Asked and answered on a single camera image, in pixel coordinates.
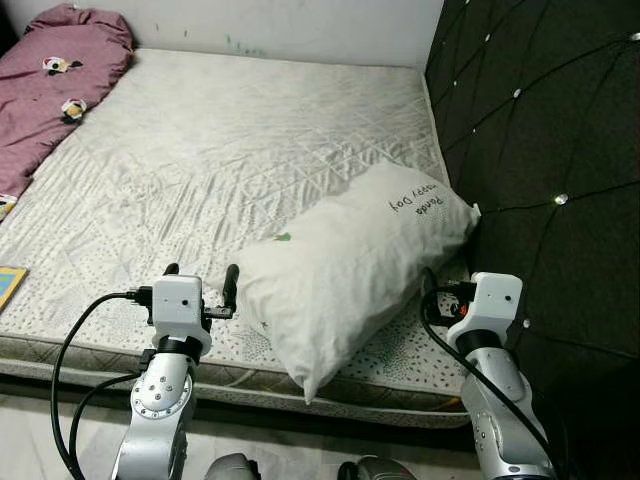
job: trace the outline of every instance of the pink blanket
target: pink blanket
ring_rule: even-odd
[[[2,203],[22,194],[133,55],[131,32],[117,13],[59,5],[26,31],[0,59],[0,220]]]

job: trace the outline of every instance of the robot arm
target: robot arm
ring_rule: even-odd
[[[507,328],[518,308],[522,281],[512,275],[476,273],[471,282],[475,289],[467,290],[466,302],[462,299],[458,305],[466,314],[447,332],[447,343],[506,395],[546,440],[531,406],[531,386],[504,349]],[[470,372],[461,397],[471,417],[485,478],[556,478],[551,460],[538,440]]]
[[[235,311],[238,267],[231,265],[223,289],[225,305],[212,310],[202,300],[199,277],[168,269],[153,287],[142,287],[138,303],[149,309],[155,349],[131,392],[131,424],[116,457],[112,480],[176,480],[186,458],[186,427],[195,409],[193,381],[200,357],[211,348],[212,318]]]

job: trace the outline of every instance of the pillow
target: pillow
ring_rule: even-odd
[[[422,267],[446,262],[479,218],[430,176],[377,164],[235,255],[240,316],[309,403],[415,294]]]

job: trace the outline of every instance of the padded headboard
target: padded headboard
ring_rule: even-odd
[[[523,279],[510,342],[575,428],[639,418],[636,32],[638,0],[446,0],[426,70],[469,268]]]
[[[7,14],[4,11],[2,3],[0,2],[0,57],[4,55],[4,53],[8,51],[17,41],[18,37],[11,28],[11,25],[9,25]]]

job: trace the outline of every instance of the floor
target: floor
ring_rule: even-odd
[[[72,405],[61,405],[65,432]],[[78,436],[80,464],[87,479],[109,478],[127,428],[125,411],[90,407]],[[57,456],[45,400],[0,395],[0,480],[68,480]],[[361,455],[392,457],[420,480],[477,480],[474,454],[389,445],[242,425],[194,421],[184,479],[201,479],[215,457],[243,452],[258,461],[264,480],[334,480],[339,465]]]

